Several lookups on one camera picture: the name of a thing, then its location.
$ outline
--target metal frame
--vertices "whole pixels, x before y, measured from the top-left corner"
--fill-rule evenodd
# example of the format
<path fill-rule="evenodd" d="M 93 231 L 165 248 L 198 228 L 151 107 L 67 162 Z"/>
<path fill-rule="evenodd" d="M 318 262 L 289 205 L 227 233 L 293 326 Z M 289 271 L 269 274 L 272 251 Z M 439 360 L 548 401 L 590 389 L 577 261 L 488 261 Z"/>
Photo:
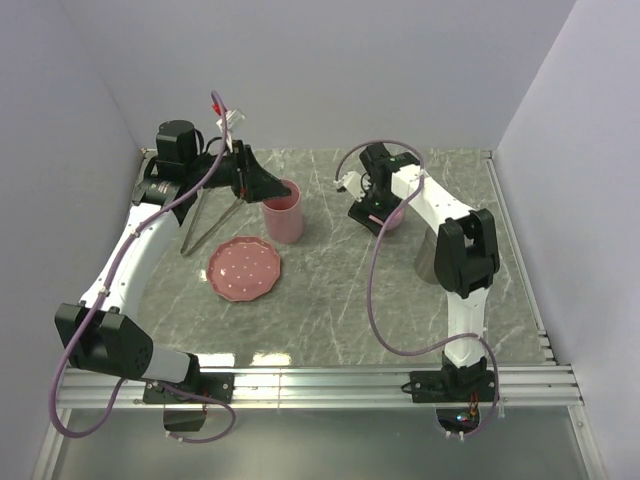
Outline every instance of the metal frame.
<path fill-rule="evenodd" d="M 542 362 L 542 364 L 558 365 L 558 361 L 556 360 L 556 356 L 551 348 L 551 342 L 549 341 L 549 336 L 547 335 L 546 330 L 538 330 L 538 342 L 540 342 L 540 348 L 542 349 L 542 353 L 545 358 L 545 361 Z"/>
<path fill-rule="evenodd" d="M 591 430 L 586 408 L 584 406 L 569 407 L 569 415 L 589 479 L 607 480 L 607 473 Z"/>
<path fill-rule="evenodd" d="M 58 417 L 66 427 L 71 418 L 71 410 L 68 408 L 58 409 Z M 56 431 L 53 425 L 49 424 L 42 448 L 40 449 L 40 456 L 33 469 L 33 475 L 31 477 L 33 480 L 49 480 L 53 477 L 63 442 L 64 437 Z"/>
<path fill-rule="evenodd" d="M 500 183 L 498 182 L 498 174 L 496 173 L 496 168 L 493 164 L 493 150 L 483 150 L 482 153 L 484 154 L 484 159 L 487 162 L 489 176 L 491 177 L 491 184 L 493 185 L 493 190 L 496 194 L 496 198 L 498 199 L 500 212 L 502 213 L 502 216 L 504 217 L 504 223 L 507 226 L 507 236 L 509 237 L 509 242 L 511 242 L 511 248 L 513 249 L 513 253 L 516 257 L 516 263 L 518 264 L 518 268 L 520 269 L 520 277 L 522 278 L 524 289 L 527 293 L 527 297 L 529 297 L 529 305 L 531 306 L 533 317 L 535 318 L 536 325 L 538 325 L 538 329 L 545 330 L 544 323 L 542 323 L 540 310 L 538 309 L 538 304 L 536 303 L 536 297 L 533 294 L 533 288 L 531 287 L 531 282 L 529 281 L 529 274 L 527 273 L 527 268 L 524 265 L 524 258 L 522 257 L 522 251 L 520 250 L 520 245 L 518 244 L 516 232 L 513 229 L 513 223 L 511 223 L 509 210 L 507 210 L 507 204 L 504 200 L 504 195 L 502 195 Z"/>
<path fill-rule="evenodd" d="M 305 408 L 366 409 L 443 407 L 452 404 L 414 404 L 400 386 L 411 371 L 437 371 L 440 367 L 411 365 L 333 368 L 213 368 L 205 373 L 235 375 L 231 405 L 238 409 Z M 500 388 L 505 406 L 580 406 L 582 397 L 571 367 L 501 367 Z M 61 408 L 101 409 L 117 379 L 69 369 L 60 387 Z M 120 390 L 116 409 L 162 409 L 142 403 L 145 384 L 129 381 Z M 172 405 L 172 410 L 201 409 L 201 404 Z"/>

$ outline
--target glass panel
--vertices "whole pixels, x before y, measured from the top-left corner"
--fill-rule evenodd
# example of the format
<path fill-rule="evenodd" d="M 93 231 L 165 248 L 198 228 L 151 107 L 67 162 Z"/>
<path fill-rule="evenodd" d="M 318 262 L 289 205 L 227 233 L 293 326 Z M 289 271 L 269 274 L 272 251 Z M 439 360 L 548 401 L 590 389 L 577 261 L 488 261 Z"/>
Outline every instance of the glass panel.
<path fill-rule="evenodd" d="M 74 412 L 71 426 L 100 412 Z M 227 418 L 210 412 L 202 435 Z M 561 479 L 586 477 L 566 408 L 507 410 L 478 437 L 445 440 L 432 409 L 240 411 L 208 445 L 165 438 L 159 411 L 115 411 L 82 440 L 65 440 L 54 478 L 113 479 Z"/>

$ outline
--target pink cup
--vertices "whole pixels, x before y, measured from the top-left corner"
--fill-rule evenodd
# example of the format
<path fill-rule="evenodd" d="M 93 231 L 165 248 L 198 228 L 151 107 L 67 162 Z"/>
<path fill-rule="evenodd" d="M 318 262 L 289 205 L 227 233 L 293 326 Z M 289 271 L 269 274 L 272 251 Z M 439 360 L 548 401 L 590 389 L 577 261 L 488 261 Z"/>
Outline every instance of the pink cup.
<path fill-rule="evenodd" d="M 294 243 L 302 235 L 302 202 L 300 189 L 291 180 L 281 180 L 291 189 L 288 197 L 262 202 L 262 216 L 269 236 L 278 243 Z"/>

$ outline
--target cable clip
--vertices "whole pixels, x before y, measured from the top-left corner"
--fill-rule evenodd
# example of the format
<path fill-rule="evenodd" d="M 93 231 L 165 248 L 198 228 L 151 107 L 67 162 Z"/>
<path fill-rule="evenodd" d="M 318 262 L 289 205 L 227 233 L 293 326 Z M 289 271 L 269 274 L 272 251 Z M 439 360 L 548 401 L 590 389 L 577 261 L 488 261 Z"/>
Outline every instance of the cable clip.
<path fill-rule="evenodd" d="M 506 414 L 504 413 L 504 400 L 500 397 L 500 400 L 498 400 L 498 418 L 504 417 L 506 417 Z"/>
<path fill-rule="evenodd" d="M 239 109 L 227 110 L 227 133 L 233 132 L 236 127 L 239 127 L 247 117 L 245 117 L 244 113 L 242 113 Z M 216 125 L 222 132 L 222 118 L 220 118 Z"/>
<path fill-rule="evenodd" d="M 347 178 L 347 174 L 345 173 L 340 180 L 333 181 L 334 187 L 336 187 L 336 190 L 340 193 L 347 191 L 346 187 L 344 186 L 344 182 L 346 178 Z"/>

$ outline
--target pink cable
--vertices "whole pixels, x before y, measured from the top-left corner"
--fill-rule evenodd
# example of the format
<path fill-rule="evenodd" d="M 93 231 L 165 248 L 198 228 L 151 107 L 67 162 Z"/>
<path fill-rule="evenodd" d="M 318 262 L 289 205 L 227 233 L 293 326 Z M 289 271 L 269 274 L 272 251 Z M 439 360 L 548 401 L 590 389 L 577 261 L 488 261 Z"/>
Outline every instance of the pink cable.
<path fill-rule="evenodd" d="M 369 142 L 364 142 L 364 143 L 361 143 L 359 145 L 356 145 L 355 147 L 353 147 L 351 150 L 349 150 L 340 159 L 340 161 L 338 162 L 338 166 L 336 168 L 335 180 L 338 181 L 340 179 L 340 170 L 342 169 L 342 166 L 347 161 L 347 159 L 351 156 L 351 154 L 353 154 L 356 150 L 359 150 L 360 148 L 368 147 L 369 145 L 372 145 L 372 144 L 375 144 L 375 143 L 389 143 L 391 145 L 398 145 L 400 147 L 406 148 L 411 153 L 413 153 L 416 156 L 416 158 L 419 160 L 419 162 L 420 162 L 420 170 L 422 170 L 422 171 L 425 170 L 424 157 L 422 156 L 422 154 L 420 152 L 418 152 L 418 150 L 413 148 L 411 145 L 408 145 L 408 144 L 406 144 L 404 142 L 399 142 L 397 140 L 371 140 Z M 373 274 L 374 274 L 375 267 L 376 267 L 376 260 L 378 259 L 378 253 L 380 252 L 380 246 L 382 245 L 382 238 L 384 237 L 384 234 L 386 233 L 387 229 L 389 228 L 389 225 L 391 224 L 391 222 L 393 221 L 395 216 L 399 212 L 401 212 L 405 207 L 407 207 L 409 205 L 409 203 L 411 202 L 411 200 L 413 200 L 414 198 L 416 198 L 420 194 L 420 192 L 422 191 L 423 188 L 424 188 L 424 177 L 422 175 L 420 175 L 419 180 L 418 180 L 418 188 L 416 188 L 416 191 L 413 192 L 411 195 L 409 195 L 404 200 L 402 200 L 400 202 L 400 204 L 396 207 L 396 209 L 393 212 L 391 212 L 391 215 L 389 215 L 387 217 L 387 219 L 385 220 L 385 222 L 382 224 L 382 228 L 380 229 L 380 233 L 378 234 L 378 237 L 376 238 L 376 243 L 375 243 L 375 246 L 373 247 L 373 254 L 371 256 L 371 265 L 369 267 L 369 275 L 367 277 L 367 314 L 369 316 L 369 325 L 371 326 L 371 330 L 373 331 L 373 334 L 375 335 L 375 337 L 378 340 L 378 342 L 380 343 L 380 345 L 382 345 L 386 350 L 390 351 L 391 353 L 394 353 L 396 355 L 400 355 L 400 356 L 403 356 L 403 357 L 415 357 L 415 356 L 419 356 L 419 355 L 424 355 L 426 353 L 432 352 L 433 350 L 436 350 L 436 349 L 438 349 L 440 347 L 445 346 L 447 343 L 453 342 L 455 340 L 460 340 L 462 338 L 475 338 L 482 344 L 484 349 L 489 354 L 489 357 L 491 358 L 491 363 L 493 365 L 493 372 L 494 372 L 494 375 L 495 375 L 495 385 L 496 386 L 495 386 L 495 390 L 494 390 L 493 402 L 491 403 L 491 410 L 489 411 L 489 415 L 487 416 L 485 421 L 482 422 L 478 426 L 478 428 L 476 428 L 473 432 L 470 432 L 467 435 L 465 435 L 466 437 L 471 437 L 471 436 L 475 435 L 476 433 L 478 433 L 479 431 L 483 430 L 485 428 L 485 425 L 495 416 L 496 406 L 498 405 L 498 401 L 500 400 L 500 383 L 498 381 L 498 378 L 499 378 L 499 375 L 498 375 L 498 361 L 497 361 L 493 351 L 491 350 L 491 347 L 487 343 L 487 341 L 484 338 L 482 338 L 481 336 L 476 335 L 475 333 L 461 333 L 459 335 L 454 335 L 452 337 L 449 337 L 449 338 L 446 338 L 444 340 L 441 340 L 441 341 L 439 341 L 439 342 L 437 342 L 437 343 L 435 343 L 433 345 L 430 345 L 428 347 L 420 348 L 420 349 L 414 350 L 414 351 L 404 351 L 404 350 L 400 350 L 398 348 L 395 348 L 395 347 L 389 345 L 389 343 L 387 343 L 387 341 L 384 339 L 384 337 L 380 333 L 380 329 L 378 328 L 378 325 L 376 323 L 375 317 L 373 315 Z"/>
<path fill-rule="evenodd" d="M 227 138 L 227 115 L 226 115 L 227 109 L 224 106 L 224 103 L 222 102 L 222 99 L 220 98 L 220 96 L 218 95 L 218 93 L 215 90 L 211 92 L 211 99 L 213 100 L 215 105 L 218 105 L 218 107 L 220 109 L 220 116 L 222 118 L 222 138 L 226 139 Z M 135 228 L 135 231 L 132 232 L 131 235 L 129 235 L 125 239 L 125 241 L 122 243 L 122 246 L 118 249 L 118 252 L 116 253 L 116 255 L 115 255 L 114 259 L 113 259 L 113 262 L 111 263 L 111 266 L 109 267 L 107 275 L 105 276 L 103 286 L 104 286 L 104 289 L 106 291 L 108 291 L 109 288 L 111 287 L 111 284 L 113 283 L 113 279 L 115 278 L 116 273 L 118 271 L 118 267 L 120 266 L 120 263 L 122 262 L 122 259 L 124 258 L 125 254 L 127 253 L 127 250 L 129 249 L 129 247 L 131 247 L 131 244 L 135 241 L 135 239 L 138 238 L 140 236 L 140 234 L 143 232 L 143 230 L 146 229 L 149 225 L 151 225 L 158 217 L 160 217 L 161 215 L 173 210 L 175 207 L 180 205 L 182 202 L 187 200 L 189 197 L 195 195 L 196 192 L 205 183 L 207 183 L 207 181 L 211 178 L 211 176 L 214 174 L 214 172 L 217 170 L 218 166 L 220 165 L 220 162 L 222 161 L 222 157 L 224 156 L 225 148 L 226 148 L 226 141 L 220 142 L 220 149 L 218 151 L 218 156 L 216 157 L 215 161 L 213 162 L 213 165 L 207 171 L 207 173 L 204 175 L 204 177 L 202 177 L 202 179 L 196 185 L 193 186 L 193 188 L 191 188 L 188 192 L 186 192 L 183 195 L 181 195 L 179 198 L 175 199 L 173 202 L 171 202 L 168 205 L 162 207 L 160 210 L 158 210 L 153 215 L 150 215 L 148 218 L 146 218 L 145 220 L 140 222 L 140 224 Z M 124 380 L 125 380 L 124 378 L 121 378 L 120 380 L 118 380 L 118 383 L 116 383 L 116 386 L 113 389 L 113 393 L 111 394 L 111 398 L 109 399 L 109 403 L 107 404 L 107 408 L 105 409 L 105 412 L 104 412 L 103 416 L 100 418 L 100 420 L 95 425 L 93 425 L 92 427 L 90 427 L 87 430 L 84 430 L 82 432 L 75 432 L 73 430 L 69 430 L 67 427 L 65 427 L 63 425 L 62 421 L 60 420 L 60 417 L 58 417 L 58 412 L 57 412 L 56 407 L 57 407 L 58 391 L 59 391 L 59 388 L 60 388 L 60 384 L 61 384 L 62 378 L 64 376 L 65 367 L 67 365 L 67 362 L 69 361 L 69 358 L 71 357 L 71 355 L 73 353 L 73 350 L 75 349 L 76 345 L 80 341 L 80 337 L 82 337 L 82 334 L 84 333 L 84 331 L 87 329 L 87 327 L 91 323 L 91 320 L 93 319 L 94 315 L 96 314 L 96 312 L 100 309 L 100 307 L 104 303 L 104 299 L 105 298 L 106 298 L 106 294 L 104 292 L 98 294 L 95 303 L 89 309 L 89 311 L 87 312 L 87 315 L 84 317 L 84 319 L 82 320 L 82 322 L 80 323 L 80 325 L 76 329 L 75 333 L 71 337 L 71 340 L 69 341 L 69 344 L 67 345 L 67 347 L 64 350 L 64 354 L 62 355 L 62 357 L 60 358 L 60 361 L 58 362 L 55 374 L 53 376 L 53 381 L 52 381 L 51 387 L 49 389 L 48 407 L 49 407 L 49 418 L 51 420 L 51 423 L 52 423 L 52 425 L 55 427 L 55 429 L 58 432 L 60 432 L 62 435 L 66 436 L 66 437 L 69 437 L 69 438 L 86 437 L 87 435 L 92 434 L 93 432 L 95 432 L 96 430 L 98 430 L 102 426 L 102 424 L 107 420 L 107 418 L 111 414 L 111 411 L 113 410 L 113 404 L 115 403 L 116 397 L 118 396 L 118 391 L 120 390 L 120 387 L 122 386 L 122 384 L 124 383 Z M 178 390 L 178 389 L 176 389 L 174 387 L 171 387 L 171 389 L 169 389 L 169 390 L 173 391 L 174 393 L 178 393 L 180 395 L 183 395 L 183 396 L 193 396 L 192 394 L 188 394 L 186 392 L 181 392 L 180 390 Z M 207 403 L 216 403 L 216 402 L 212 401 L 212 399 L 208 399 Z M 209 441 L 217 440 L 218 438 L 221 438 L 221 436 L 224 436 L 227 433 L 229 433 L 229 431 L 233 427 L 233 424 L 235 423 L 235 412 L 233 412 L 233 409 L 230 406 L 226 405 L 226 404 L 223 404 L 223 406 L 224 406 L 224 408 L 226 408 L 227 410 L 229 410 L 232 413 L 232 419 L 231 419 L 230 426 L 223 432 L 223 435 L 218 435 L 218 436 L 216 436 L 216 437 L 214 437 L 212 439 L 209 439 Z"/>

